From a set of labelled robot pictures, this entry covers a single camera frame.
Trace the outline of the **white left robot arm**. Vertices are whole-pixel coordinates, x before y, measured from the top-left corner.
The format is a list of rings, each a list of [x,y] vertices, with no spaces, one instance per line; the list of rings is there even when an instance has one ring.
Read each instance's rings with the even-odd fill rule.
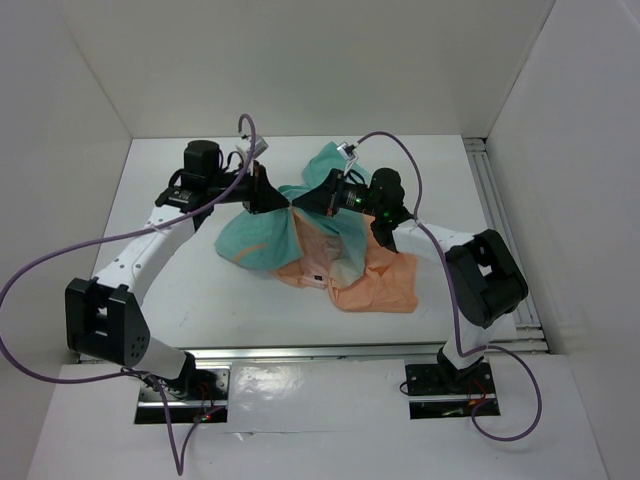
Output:
[[[218,204],[240,203],[251,214],[288,207],[257,158],[268,145],[243,136],[231,166],[218,143],[194,140],[183,166],[157,197],[142,233],[90,279],[73,279],[65,290],[66,339],[79,354],[140,371],[152,388],[184,399],[216,377],[200,370],[195,357],[155,339],[143,316],[144,298],[179,248],[199,230]]]

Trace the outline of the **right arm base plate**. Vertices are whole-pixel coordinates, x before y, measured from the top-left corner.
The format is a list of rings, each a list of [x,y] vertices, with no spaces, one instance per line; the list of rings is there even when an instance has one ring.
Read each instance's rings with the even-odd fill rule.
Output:
[[[488,362],[455,384],[445,383],[437,364],[409,364],[405,373],[399,391],[408,398],[412,420],[470,417],[475,408],[479,417],[500,415]]]

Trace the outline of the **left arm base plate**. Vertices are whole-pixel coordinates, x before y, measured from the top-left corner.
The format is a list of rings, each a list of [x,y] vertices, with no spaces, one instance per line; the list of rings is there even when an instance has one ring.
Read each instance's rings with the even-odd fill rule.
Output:
[[[214,365],[201,369],[205,371],[203,378],[197,380],[195,385],[185,392],[179,392],[164,380],[158,380],[163,387],[173,424],[187,425],[195,420],[204,424],[223,424],[228,421],[231,367]],[[134,423],[136,425],[166,423],[162,394],[151,380],[145,379],[140,386]]]

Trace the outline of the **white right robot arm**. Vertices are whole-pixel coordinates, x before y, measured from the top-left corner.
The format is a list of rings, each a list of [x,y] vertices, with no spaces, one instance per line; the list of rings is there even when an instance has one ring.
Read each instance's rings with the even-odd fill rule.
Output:
[[[497,231],[471,234],[425,223],[409,212],[404,199],[400,175],[393,169],[375,171],[368,184],[350,183],[342,171],[333,169],[293,206],[325,217],[342,210],[371,216],[370,229],[381,247],[440,263],[454,327],[437,353],[436,379],[444,390],[457,392],[479,368],[496,322],[517,309],[529,287]]]

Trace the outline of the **teal and orange jacket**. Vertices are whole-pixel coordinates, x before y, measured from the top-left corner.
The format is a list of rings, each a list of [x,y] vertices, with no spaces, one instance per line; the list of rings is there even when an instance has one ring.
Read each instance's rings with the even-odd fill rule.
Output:
[[[417,260],[379,246],[372,222],[348,210],[333,217],[293,206],[244,211],[224,226],[214,248],[238,267],[267,272],[291,287],[325,290],[345,312],[412,313]]]

